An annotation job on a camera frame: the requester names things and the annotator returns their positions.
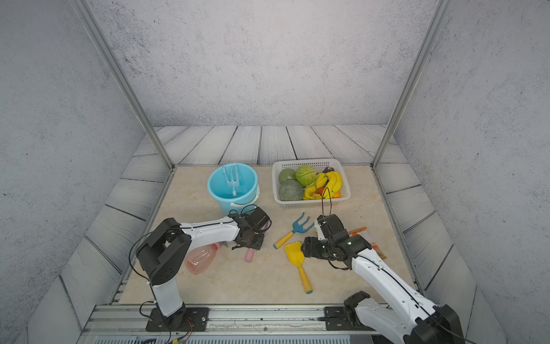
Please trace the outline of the teal rake yellow handle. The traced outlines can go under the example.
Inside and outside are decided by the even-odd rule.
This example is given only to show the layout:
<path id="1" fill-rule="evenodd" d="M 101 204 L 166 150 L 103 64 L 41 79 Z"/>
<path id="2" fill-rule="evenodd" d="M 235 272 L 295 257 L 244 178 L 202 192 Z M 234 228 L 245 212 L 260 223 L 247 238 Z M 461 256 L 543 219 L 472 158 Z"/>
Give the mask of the teal rake yellow handle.
<path id="1" fill-rule="evenodd" d="M 288 234 L 286 234 L 284 237 L 282 237 L 280 240 L 278 240 L 274 244 L 275 249 L 280 249 L 283 245 L 285 245 L 295 234 L 304 234 L 309 232 L 310 229 L 312 229 L 315 226 L 315 223 L 310 220 L 310 217 L 308 216 L 306 219 L 304 219 L 305 213 L 303 212 L 302 215 L 295 220 L 292 223 L 292 230 Z"/>

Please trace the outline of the yellow plastic shovel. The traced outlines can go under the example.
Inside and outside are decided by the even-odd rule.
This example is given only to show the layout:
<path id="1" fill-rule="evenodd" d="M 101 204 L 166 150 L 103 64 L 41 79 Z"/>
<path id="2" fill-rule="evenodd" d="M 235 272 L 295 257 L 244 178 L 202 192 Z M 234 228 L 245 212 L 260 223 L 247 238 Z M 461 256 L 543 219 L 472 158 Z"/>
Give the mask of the yellow plastic shovel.
<path id="1" fill-rule="evenodd" d="M 299 276 L 302 281 L 302 285 L 305 289 L 306 294 L 313 293 L 312 285 L 307 277 L 307 274 L 303 268 L 303 263 L 305 261 L 304 253 L 302 252 L 302 243 L 301 242 L 292 242 L 284 246 L 286 256 L 291 264 L 293 264 L 299 271 Z"/>

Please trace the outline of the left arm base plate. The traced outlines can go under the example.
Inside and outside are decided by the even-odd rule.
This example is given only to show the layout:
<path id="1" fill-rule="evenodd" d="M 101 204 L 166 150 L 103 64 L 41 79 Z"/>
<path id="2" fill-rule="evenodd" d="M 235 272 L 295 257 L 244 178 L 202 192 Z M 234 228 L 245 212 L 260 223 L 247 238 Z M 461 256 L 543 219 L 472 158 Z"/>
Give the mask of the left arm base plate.
<path id="1" fill-rule="evenodd" d="M 146 332 L 205 332 L 209 320 L 209 308 L 187 308 L 176 311 L 171 316 L 164 316 L 159 308 L 154 308 L 146 325 Z"/>

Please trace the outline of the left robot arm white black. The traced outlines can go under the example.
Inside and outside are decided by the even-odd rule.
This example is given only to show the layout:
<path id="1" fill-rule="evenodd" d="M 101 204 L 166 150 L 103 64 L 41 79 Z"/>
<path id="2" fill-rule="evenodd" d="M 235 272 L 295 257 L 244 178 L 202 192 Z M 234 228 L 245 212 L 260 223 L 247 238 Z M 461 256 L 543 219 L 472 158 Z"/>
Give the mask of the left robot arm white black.
<path id="1" fill-rule="evenodd" d="M 139 239 L 135 256 L 146 273 L 160 315 L 170 319 L 185 312 L 176 275 L 188 253 L 222 242 L 234 242 L 236 249 L 259 250 L 271 224 L 266 212 L 256 206 L 210 222 L 180 223 L 167 218 Z"/>

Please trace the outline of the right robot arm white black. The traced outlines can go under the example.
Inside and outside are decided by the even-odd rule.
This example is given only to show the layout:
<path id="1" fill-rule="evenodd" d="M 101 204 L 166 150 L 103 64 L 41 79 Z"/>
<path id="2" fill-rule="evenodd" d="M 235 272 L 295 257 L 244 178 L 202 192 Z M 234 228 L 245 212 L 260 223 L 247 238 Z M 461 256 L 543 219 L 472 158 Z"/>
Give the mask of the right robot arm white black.
<path id="1" fill-rule="evenodd" d="M 368 240 L 350 235 L 337 215 L 319 216 L 315 228 L 319 236 L 308 236 L 302 243 L 305 257 L 343 262 L 388 304 L 384 308 L 366 292 L 355 293 L 345 301 L 350 327 L 371 328 L 392 343 L 466 342 L 460 318 L 450 306 L 438 306 L 408 285 Z"/>

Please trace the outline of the pink spray bottle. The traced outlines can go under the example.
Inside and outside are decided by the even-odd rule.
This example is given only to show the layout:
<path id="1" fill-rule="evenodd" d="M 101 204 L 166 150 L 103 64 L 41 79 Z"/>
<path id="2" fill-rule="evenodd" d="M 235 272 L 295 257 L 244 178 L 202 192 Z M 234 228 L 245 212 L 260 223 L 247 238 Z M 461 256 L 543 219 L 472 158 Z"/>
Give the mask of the pink spray bottle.
<path id="1" fill-rule="evenodd" d="M 219 243 L 215 243 L 198 247 L 189 252 L 184 261 L 188 271 L 193 275 L 200 275 L 205 272 L 213 262 L 220 246 Z"/>

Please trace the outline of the purple rake pink handle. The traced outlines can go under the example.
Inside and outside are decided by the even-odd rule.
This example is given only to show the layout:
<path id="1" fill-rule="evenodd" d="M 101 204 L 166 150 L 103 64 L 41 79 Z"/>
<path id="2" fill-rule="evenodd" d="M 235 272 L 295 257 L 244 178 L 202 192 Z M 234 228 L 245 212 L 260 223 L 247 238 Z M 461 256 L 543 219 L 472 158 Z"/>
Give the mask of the purple rake pink handle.
<path id="1" fill-rule="evenodd" d="M 254 253 L 255 253 L 254 249 L 249 249 L 245 256 L 245 262 L 252 262 L 254 258 Z"/>

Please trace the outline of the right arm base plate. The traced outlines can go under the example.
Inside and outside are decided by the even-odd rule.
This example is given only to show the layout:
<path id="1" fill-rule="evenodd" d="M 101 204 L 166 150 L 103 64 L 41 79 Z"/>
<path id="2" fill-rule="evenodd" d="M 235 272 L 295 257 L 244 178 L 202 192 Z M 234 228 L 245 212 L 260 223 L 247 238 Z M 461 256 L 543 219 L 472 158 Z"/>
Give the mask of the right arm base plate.
<path id="1" fill-rule="evenodd" d="M 344 306 L 324 308 L 324 315 L 318 321 L 325 324 L 327 331 L 371 331 L 372 328 L 359 322 L 351 309 Z"/>

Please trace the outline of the light blue hand rake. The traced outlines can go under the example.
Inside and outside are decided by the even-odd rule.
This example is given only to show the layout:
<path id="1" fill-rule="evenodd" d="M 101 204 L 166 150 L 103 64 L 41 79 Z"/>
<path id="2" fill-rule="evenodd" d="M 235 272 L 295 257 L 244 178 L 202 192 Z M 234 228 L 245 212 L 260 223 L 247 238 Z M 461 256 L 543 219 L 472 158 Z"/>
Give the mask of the light blue hand rake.
<path id="1" fill-rule="evenodd" d="M 239 166 L 237 164 L 227 164 L 222 166 L 222 173 L 226 180 L 226 186 L 232 191 L 233 198 L 237 197 L 237 188 L 240 185 Z"/>

